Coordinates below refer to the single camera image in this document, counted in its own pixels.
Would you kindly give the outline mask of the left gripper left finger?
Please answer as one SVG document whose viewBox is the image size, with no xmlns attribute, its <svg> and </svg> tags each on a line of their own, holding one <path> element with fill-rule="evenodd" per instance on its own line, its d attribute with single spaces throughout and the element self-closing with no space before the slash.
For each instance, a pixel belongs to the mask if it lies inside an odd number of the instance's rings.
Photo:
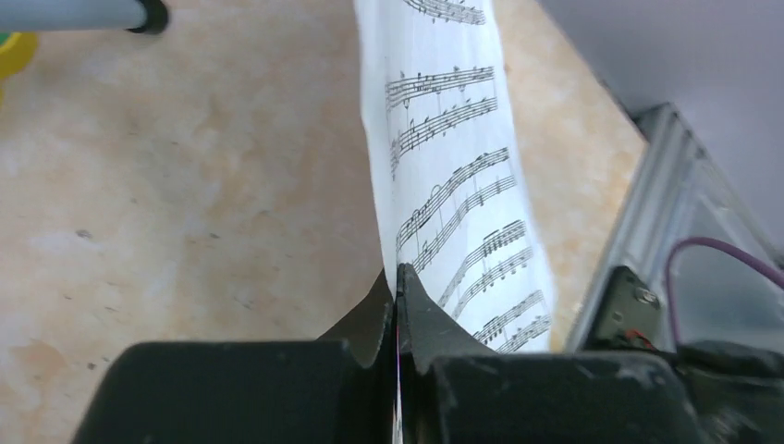
<svg viewBox="0 0 784 444">
<path fill-rule="evenodd" d="M 321 337 L 153 341 L 109 366 L 77 443 L 388 443 L 394 305 L 384 276 Z"/>
</svg>

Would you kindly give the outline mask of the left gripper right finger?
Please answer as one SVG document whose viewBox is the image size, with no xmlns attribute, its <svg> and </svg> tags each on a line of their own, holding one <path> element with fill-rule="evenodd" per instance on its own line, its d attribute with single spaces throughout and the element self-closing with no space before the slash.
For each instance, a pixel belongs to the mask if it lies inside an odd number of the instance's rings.
<svg viewBox="0 0 784 444">
<path fill-rule="evenodd" d="M 449 318 L 411 265 L 396 289 L 402 443 L 699 443 L 687 392 L 644 351 L 501 354 Z"/>
</svg>

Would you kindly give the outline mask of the sheet music page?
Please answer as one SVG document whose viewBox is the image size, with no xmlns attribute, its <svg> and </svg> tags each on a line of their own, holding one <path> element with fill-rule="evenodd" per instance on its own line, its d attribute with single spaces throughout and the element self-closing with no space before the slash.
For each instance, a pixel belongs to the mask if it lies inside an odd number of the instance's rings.
<svg viewBox="0 0 784 444">
<path fill-rule="evenodd" d="M 395 304 L 397 443 L 537 443 L 523 354 L 557 301 L 489 1 L 358 1 L 361 120 Z"/>
</svg>

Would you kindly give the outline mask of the blue music stand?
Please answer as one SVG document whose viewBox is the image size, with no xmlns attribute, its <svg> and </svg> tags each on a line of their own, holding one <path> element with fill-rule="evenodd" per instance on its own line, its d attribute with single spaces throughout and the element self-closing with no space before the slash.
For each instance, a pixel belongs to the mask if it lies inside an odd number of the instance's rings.
<svg viewBox="0 0 784 444">
<path fill-rule="evenodd" d="M 160 0 L 2 0 L 2 32 L 126 30 L 162 33 L 170 20 Z"/>
</svg>

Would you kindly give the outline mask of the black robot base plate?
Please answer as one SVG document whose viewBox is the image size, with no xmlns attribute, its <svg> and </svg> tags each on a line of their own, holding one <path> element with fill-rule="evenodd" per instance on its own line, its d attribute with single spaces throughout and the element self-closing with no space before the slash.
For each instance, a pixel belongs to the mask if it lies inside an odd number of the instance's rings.
<svg viewBox="0 0 784 444">
<path fill-rule="evenodd" d="M 783 307 L 760 277 L 676 277 L 653 290 L 627 266 L 608 278 L 584 349 L 651 352 L 685 387 L 706 443 L 783 440 Z"/>
</svg>

